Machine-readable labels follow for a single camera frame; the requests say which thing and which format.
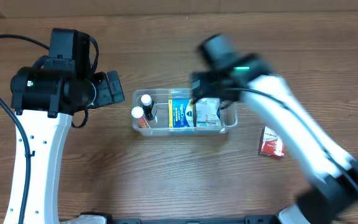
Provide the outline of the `white Hansaplast plaster box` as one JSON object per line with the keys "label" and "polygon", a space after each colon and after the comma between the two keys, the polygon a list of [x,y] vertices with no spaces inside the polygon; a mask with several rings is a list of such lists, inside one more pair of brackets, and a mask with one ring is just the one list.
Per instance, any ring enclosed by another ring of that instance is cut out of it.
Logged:
{"label": "white Hansaplast plaster box", "polygon": [[196,102],[196,126],[218,127],[221,126],[220,99],[202,98]]}

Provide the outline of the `dark bottle white cap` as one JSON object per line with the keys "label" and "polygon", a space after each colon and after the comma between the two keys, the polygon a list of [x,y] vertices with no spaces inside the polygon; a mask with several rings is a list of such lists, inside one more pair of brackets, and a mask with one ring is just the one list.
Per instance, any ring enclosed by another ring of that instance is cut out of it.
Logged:
{"label": "dark bottle white cap", "polygon": [[152,97],[148,94],[144,94],[140,98],[142,103],[142,109],[144,110],[145,117],[148,121],[157,120],[157,107]]}

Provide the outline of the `orange tablet tube white cap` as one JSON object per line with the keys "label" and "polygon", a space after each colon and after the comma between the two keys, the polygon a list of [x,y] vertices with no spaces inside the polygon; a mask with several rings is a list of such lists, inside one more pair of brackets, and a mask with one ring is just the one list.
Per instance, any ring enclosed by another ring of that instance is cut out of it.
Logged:
{"label": "orange tablet tube white cap", "polygon": [[136,121],[138,127],[140,128],[150,128],[148,121],[145,117],[144,110],[140,106],[133,107],[131,115]]}

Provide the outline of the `blue VapoDrops cough drops bag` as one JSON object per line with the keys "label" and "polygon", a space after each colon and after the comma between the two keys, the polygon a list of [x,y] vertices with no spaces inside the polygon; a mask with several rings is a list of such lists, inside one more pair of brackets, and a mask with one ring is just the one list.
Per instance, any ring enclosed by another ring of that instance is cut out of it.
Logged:
{"label": "blue VapoDrops cough drops bag", "polygon": [[193,128],[193,100],[169,99],[168,117],[170,128]]}

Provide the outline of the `red medicine sachet box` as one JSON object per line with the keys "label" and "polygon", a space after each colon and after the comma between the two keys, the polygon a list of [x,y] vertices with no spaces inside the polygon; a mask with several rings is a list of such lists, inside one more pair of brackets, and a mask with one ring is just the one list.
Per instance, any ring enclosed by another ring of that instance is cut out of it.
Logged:
{"label": "red medicine sachet box", "polygon": [[265,126],[262,129],[259,154],[267,157],[281,159],[285,155],[285,145],[274,130]]}

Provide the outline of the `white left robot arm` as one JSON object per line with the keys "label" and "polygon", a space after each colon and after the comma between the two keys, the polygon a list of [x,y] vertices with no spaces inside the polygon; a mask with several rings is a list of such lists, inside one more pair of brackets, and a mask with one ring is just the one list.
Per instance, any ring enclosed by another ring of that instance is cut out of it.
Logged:
{"label": "white left robot arm", "polygon": [[117,71],[90,60],[44,55],[11,80],[16,156],[5,223],[59,223],[58,188],[65,140],[76,112],[125,100]]}

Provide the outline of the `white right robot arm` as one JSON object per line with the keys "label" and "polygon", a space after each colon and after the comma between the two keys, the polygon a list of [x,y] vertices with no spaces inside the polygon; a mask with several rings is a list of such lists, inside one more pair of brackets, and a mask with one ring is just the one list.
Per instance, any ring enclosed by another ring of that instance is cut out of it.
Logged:
{"label": "white right robot arm", "polygon": [[358,201],[358,159],[321,129],[263,60],[194,72],[190,87],[195,100],[212,97],[247,105],[298,161],[311,188],[279,211],[276,223],[331,223]]}

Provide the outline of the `clear plastic container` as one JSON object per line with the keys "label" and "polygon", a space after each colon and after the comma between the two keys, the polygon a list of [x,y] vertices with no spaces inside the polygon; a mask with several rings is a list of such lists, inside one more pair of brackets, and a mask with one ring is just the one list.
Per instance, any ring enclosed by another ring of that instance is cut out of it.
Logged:
{"label": "clear plastic container", "polygon": [[132,100],[132,127],[144,136],[224,134],[237,126],[235,103],[218,98],[192,99],[189,88],[136,90]]}

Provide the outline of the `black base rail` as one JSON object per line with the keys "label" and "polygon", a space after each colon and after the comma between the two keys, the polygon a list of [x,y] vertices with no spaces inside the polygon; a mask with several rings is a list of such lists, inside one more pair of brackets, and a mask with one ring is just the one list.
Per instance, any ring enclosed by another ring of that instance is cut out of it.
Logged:
{"label": "black base rail", "polygon": [[111,214],[82,212],[80,215],[99,215],[107,219],[107,224],[281,224],[275,215],[246,215],[244,218],[201,218],[141,220],[139,218],[115,219]]}

